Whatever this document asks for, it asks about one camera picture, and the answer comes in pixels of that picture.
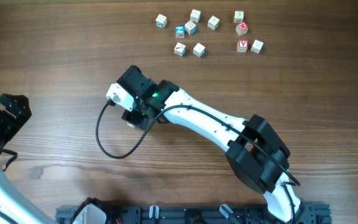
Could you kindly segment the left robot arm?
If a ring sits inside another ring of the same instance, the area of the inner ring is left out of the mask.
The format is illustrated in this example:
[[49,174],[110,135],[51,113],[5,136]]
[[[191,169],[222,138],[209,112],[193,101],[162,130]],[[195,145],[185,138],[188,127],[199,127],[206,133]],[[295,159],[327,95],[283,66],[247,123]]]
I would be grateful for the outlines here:
[[32,116],[24,95],[0,95],[0,223],[54,223],[41,209],[27,200],[7,178],[5,171],[18,153],[4,146]]

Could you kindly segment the wooden block tower base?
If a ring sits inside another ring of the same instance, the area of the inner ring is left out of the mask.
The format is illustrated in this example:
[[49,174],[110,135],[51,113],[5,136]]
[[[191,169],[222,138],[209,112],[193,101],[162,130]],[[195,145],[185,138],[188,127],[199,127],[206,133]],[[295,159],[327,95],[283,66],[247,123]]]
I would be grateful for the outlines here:
[[130,127],[132,127],[132,128],[137,128],[137,126],[136,126],[135,124],[130,123],[130,122],[127,122],[127,125],[130,126]]

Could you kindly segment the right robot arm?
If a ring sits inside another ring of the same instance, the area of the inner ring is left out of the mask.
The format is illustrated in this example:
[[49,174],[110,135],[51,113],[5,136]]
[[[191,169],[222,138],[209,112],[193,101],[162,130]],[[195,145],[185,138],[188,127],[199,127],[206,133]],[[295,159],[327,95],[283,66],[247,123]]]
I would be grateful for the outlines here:
[[224,114],[170,81],[155,83],[135,65],[109,87],[106,98],[125,109],[124,121],[146,133],[156,122],[173,123],[209,139],[225,152],[236,177],[264,196],[271,215],[283,223],[297,221],[301,202],[292,189],[299,182],[288,170],[290,150],[264,118]]

